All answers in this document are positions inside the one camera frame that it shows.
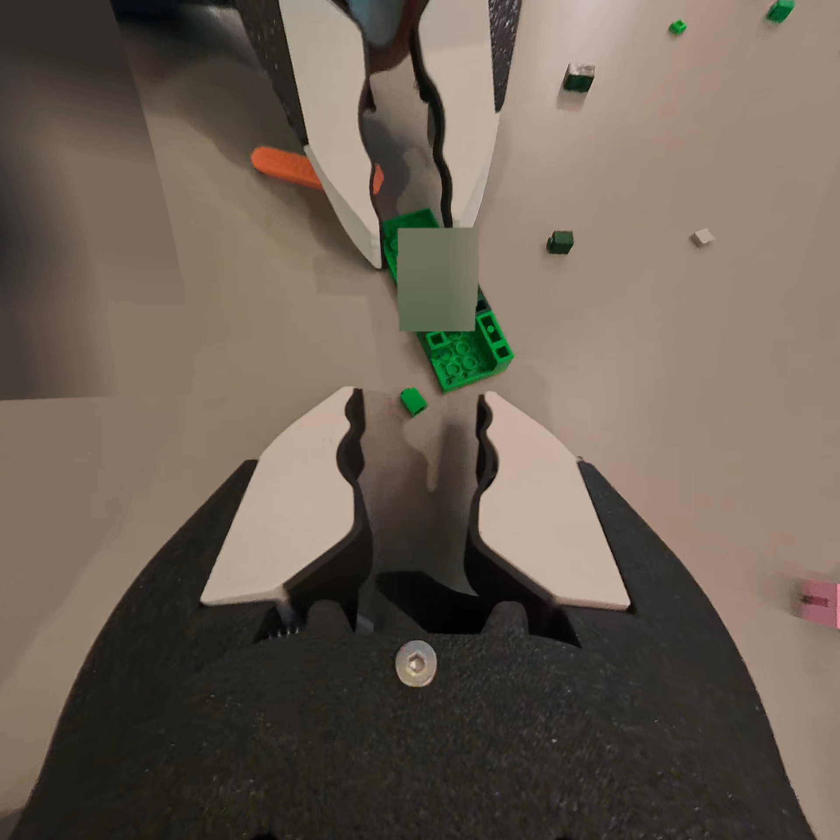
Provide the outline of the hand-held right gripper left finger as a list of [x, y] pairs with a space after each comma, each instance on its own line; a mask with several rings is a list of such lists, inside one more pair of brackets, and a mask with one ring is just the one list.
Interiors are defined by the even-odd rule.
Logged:
[[364, 394], [344, 386], [263, 451], [201, 602], [309, 606], [357, 598], [372, 566], [361, 475]]

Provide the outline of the green brick assembly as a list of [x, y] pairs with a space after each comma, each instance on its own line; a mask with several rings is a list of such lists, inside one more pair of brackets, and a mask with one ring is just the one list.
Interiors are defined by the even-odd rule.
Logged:
[[[439, 224], [428, 207], [381, 224], [383, 253], [394, 281], [398, 231], [402, 228], [439, 228]], [[417, 332], [416, 336], [444, 393], [499, 375], [515, 358], [481, 287], [477, 289], [476, 324], [471, 331]]]

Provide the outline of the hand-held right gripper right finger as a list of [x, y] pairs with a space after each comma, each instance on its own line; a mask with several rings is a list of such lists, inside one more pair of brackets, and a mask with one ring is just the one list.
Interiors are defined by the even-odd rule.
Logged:
[[483, 596], [519, 592], [540, 605], [631, 606], [580, 460], [496, 392], [478, 401], [476, 494], [467, 580]]

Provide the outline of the orange brick separator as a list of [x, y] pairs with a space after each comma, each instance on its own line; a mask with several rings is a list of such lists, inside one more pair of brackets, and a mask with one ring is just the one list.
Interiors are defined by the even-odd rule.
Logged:
[[382, 168], [364, 154], [336, 153], [306, 146], [302, 154], [269, 146], [256, 148], [250, 162], [258, 173], [324, 193], [378, 196], [385, 182]]

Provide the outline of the pink brick pig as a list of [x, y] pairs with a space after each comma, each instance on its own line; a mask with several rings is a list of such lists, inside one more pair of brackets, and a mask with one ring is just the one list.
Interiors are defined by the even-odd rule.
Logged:
[[798, 615], [809, 623], [839, 629], [839, 583], [802, 579]]

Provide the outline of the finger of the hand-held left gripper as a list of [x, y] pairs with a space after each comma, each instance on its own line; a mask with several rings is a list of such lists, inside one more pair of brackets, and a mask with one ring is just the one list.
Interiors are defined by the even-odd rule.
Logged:
[[343, 230], [363, 257], [383, 267], [373, 203], [374, 164], [361, 130], [368, 86], [364, 37], [331, 1], [279, 1], [301, 105], [304, 152]]
[[470, 228], [487, 187], [499, 125], [488, 2], [426, 2], [415, 55], [420, 80], [430, 85], [444, 223]]

